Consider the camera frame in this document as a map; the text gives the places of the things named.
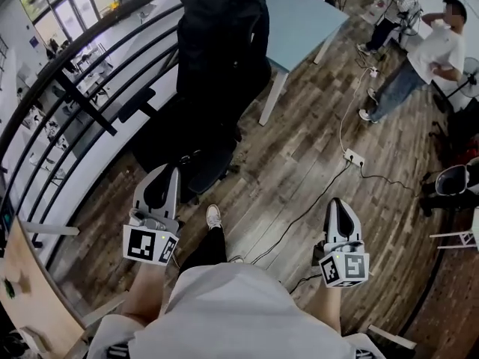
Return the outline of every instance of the sneaker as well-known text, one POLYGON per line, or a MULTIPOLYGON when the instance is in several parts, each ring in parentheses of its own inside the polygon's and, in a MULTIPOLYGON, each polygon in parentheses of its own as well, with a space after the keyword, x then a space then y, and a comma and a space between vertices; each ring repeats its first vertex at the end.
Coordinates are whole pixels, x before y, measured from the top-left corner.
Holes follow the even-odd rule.
POLYGON ((207 210, 207 225, 211 229, 222 227, 222 215, 217 205, 209 205, 207 210))
POLYGON ((373 88, 368 88, 367 94, 376 103, 376 105, 379 105, 376 99, 376 91, 373 88))
POLYGON ((425 198, 421 198, 419 200, 419 206, 421 207, 423 213, 424 213, 424 217, 427 217, 429 218, 432 214, 433 214, 433 211, 430 207, 427 206, 427 202, 426 202, 426 199, 425 198))
POLYGON ((369 121, 370 123, 377 123, 377 121, 372 121, 369 114, 364 109, 359 109, 359 117, 364 121, 369 121))
POLYGON ((240 255, 236 255, 235 257, 228 260, 228 262, 229 263, 244 263, 245 260, 240 255))
POLYGON ((367 50, 366 44, 356 44, 356 49, 363 55, 371 56, 371 52, 367 50))

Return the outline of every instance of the light blue table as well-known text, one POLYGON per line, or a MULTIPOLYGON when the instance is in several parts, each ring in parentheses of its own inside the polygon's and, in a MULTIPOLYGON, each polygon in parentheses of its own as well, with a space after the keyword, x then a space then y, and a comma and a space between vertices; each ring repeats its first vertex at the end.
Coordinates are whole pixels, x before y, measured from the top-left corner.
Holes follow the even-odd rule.
POLYGON ((269 11, 269 43, 266 56, 278 69, 275 82, 261 115, 265 125, 290 72, 321 43, 314 59, 318 64, 348 19, 323 0, 266 0, 269 11))

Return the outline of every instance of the power strip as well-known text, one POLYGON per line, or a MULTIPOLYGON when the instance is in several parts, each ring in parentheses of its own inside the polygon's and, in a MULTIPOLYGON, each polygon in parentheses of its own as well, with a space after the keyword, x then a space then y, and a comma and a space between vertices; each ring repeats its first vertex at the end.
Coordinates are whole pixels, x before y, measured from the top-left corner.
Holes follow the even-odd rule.
POLYGON ((352 162, 358 168, 360 168, 361 166, 364 167, 364 164, 366 162, 366 160, 363 159, 358 153, 353 152, 349 148, 346 150, 346 152, 344 152, 343 157, 349 162, 352 162))

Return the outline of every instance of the bag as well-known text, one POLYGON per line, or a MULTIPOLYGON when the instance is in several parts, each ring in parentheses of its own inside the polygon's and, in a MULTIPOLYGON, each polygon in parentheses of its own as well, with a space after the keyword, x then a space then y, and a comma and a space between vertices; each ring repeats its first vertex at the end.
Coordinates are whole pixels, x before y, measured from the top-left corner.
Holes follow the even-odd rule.
POLYGON ((265 0, 181 0, 177 92, 236 123, 266 87, 269 14, 265 0))

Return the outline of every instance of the glass door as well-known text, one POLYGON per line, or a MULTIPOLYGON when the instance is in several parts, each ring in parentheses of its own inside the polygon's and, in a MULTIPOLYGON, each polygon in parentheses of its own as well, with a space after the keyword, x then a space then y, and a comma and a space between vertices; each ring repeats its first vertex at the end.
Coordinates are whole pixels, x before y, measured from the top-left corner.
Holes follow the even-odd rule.
POLYGON ((57 13, 61 24, 68 32, 72 40, 75 40, 80 36, 80 34, 83 33, 82 26, 73 12, 70 0, 63 1, 59 6, 56 7, 55 12, 57 13))
POLYGON ((73 0, 73 2, 86 28, 90 28, 93 24, 97 23, 98 18, 91 4, 91 0, 73 0))

